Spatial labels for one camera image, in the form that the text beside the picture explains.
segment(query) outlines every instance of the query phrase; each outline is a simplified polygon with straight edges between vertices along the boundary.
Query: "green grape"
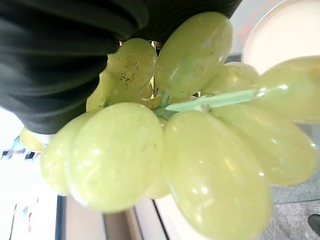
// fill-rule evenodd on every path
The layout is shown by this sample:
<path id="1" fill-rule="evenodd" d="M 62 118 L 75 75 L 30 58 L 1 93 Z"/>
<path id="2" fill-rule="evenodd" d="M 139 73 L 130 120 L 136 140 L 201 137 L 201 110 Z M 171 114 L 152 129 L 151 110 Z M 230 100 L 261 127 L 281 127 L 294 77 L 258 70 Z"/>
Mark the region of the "green grape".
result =
<path id="1" fill-rule="evenodd" d="M 265 72 L 251 104 L 297 123 L 320 121 L 320 56 L 279 63 Z"/>
<path id="2" fill-rule="evenodd" d="M 187 102 L 187 101 L 191 101 L 191 100 L 195 100 L 197 99 L 196 96 L 185 96 L 185 97 L 182 97 L 182 98 L 176 98 L 176 97 L 169 97 L 169 100 L 168 100 L 168 104 L 176 104 L 176 103 L 181 103 L 181 102 Z"/>
<path id="3" fill-rule="evenodd" d="M 199 111 L 164 127 L 164 171 L 188 222 L 215 240 L 252 240 L 267 225 L 272 198 L 257 160 L 220 121 Z"/>
<path id="4" fill-rule="evenodd" d="M 136 98 L 132 99 L 131 102 L 142 104 L 149 109 L 155 109 L 159 107 L 162 97 L 162 94 L 158 94 L 154 98 Z"/>
<path id="5" fill-rule="evenodd" d="M 286 119 L 245 104 L 213 108 L 212 114 L 251 149 L 272 184 L 300 184 L 314 174 L 315 145 Z"/>
<path id="6" fill-rule="evenodd" d="M 111 103 L 126 102 L 137 95 L 154 75 L 156 50 L 146 40 L 132 38 L 111 54 L 106 71 L 114 78 Z"/>
<path id="7" fill-rule="evenodd" d="M 36 138 L 32 131 L 25 127 L 20 133 L 20 141 L 32 152 L 42 152 L 45 149 L 44 144 Z"/>
<path id="8" fill-rule="evenodd" d="M 164 133 L 141 104 L 105 107 L 76 135 L 67 182 L 84 206 L 106 213 L 132 207 L 155 181 L 163 159 Z"/>
<path id="9" fill-rule="evenodd" d="M 220 95 L 247 90 L 254 87 L 259 74 L 257 70 L 242 62 L 228 62 L 222 65 L 201 93 Z"/>
<path id="10" fill-rule="evenodd" d="M 149 99 L 152 96 L 154 89 L 152 87 L 151 82 L 148 82 L 144 85 L 141 90 L 137 93 L 136 98 Z"/>
<path id="11" fill-rule="evenodd" d="M 114 91 L 114 79 L 106 70 L 100 73 L 99 84 L 86 100 L 86 111 L 102 109 Z"/>
<path id="12" fill-rule="evenodd" d="M 167 120 L 165 120 L 165 119 L 163 119 L 163 118 L 160 118 L 160 117 L 158 117 L 158 120 L 159 120 L 159 122 L 160 122 L 160 125 L 161 125 L 161 127 L 165 127 L 165 125 L 167 124 Z"/>
<path id="13" fill-rule="evenodd" d="M 69 157 L 75 135 L 96 112 L 86 112 L 68 122 L 57 132 L 41 155 L 42 177 L 58 194 L 70 193 L 65 177 L 65 161 Z"/>
<path id="14" fill-rule="evenodd" d="M 161 199 L 170 194 L 170 189 L 162 168 L 159 169 L 155 181 L 147 189 L 145 194 L 151 199 Z"/>
<path id="15" fill-rule="evenodd" d="M 231 49 L 232 26 L 217 12 L 204 12 L 185 21 L 164 44 L 155 71 L 162 92 L 174 98 L 203 89 Z"/>

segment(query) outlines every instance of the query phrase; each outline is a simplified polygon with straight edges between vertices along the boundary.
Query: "grape bunch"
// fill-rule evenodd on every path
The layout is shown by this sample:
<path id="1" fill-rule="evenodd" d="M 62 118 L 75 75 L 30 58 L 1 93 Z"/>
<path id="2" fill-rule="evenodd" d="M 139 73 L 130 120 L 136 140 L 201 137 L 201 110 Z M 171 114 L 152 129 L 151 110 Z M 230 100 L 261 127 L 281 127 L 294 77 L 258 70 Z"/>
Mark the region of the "grape bunch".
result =
<path id="1" fill-rule="evenodd" d="M 87 112 L 43 151 L 45 181 L 104 213 L 172 194 L 203 235 L 254 239 L 271 216 L 270 185 L 300 184 L 317 168 L 316 146 L 294 123 L 320 122 L 320 56 L 259 75 L 224 64 L 232 34 L 225 16 L 205 12 L 158 57 L 145 40 L 124 42 Z"/>

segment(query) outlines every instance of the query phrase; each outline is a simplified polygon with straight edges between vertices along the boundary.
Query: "grape stem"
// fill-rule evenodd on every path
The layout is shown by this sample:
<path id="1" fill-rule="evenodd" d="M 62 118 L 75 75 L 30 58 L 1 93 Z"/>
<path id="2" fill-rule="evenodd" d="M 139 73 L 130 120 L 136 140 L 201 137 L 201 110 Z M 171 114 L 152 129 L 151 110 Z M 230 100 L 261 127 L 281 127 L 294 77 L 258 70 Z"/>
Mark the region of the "grape stem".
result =
<path id="1" fill-rule="evenodd" d="M 206 108 L 217 108 L 231 104 L 238 104 L 249 102 L 255 98 L 255 89 L 229 92 L 221 95 L 204 95 L 195 100 L 173 103 L 170 105 L 164 105 L 157 107 L 153 112 L 160 118 L 169 119 L 172 115 L 178 112 L 187 112 L 187 111 L 203 111 Z"/>
<path id="2" fill-rule="evenodd" d="M 168 100 L 169 100 L 169 92 L 165 90 L 160 103 L 160 107 L 166 106 L 168 104 Z"/>

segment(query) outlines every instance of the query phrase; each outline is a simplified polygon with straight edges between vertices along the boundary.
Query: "white bowl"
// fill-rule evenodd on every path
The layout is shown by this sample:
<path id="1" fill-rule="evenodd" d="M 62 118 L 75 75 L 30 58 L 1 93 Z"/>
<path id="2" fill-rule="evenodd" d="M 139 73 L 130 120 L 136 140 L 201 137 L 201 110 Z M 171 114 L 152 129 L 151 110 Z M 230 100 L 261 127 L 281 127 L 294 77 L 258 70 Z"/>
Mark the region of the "white bowl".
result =
<path id="1" fill-rule="evenodd" d="M 286 0 L 254 27 L 241 61 L 262 74 L 288 59 L 320 55 L 320 0 Z"/>

